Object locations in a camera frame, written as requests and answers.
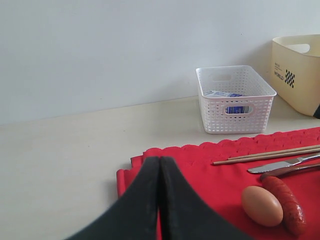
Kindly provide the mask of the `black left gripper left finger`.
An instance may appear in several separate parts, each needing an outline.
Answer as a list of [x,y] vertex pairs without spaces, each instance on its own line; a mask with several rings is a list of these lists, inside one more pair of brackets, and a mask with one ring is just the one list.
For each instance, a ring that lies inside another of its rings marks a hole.
[[148,157],[124,194],[68,240],[155,240],[157,238],[158,157]]

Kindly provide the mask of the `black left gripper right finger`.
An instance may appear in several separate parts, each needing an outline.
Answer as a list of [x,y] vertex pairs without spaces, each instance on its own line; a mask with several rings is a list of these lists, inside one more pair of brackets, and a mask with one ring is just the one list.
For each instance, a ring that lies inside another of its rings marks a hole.
[[163,240],[252,239],[201,199],[172,157],[161,157],[159,165],[159,218]]

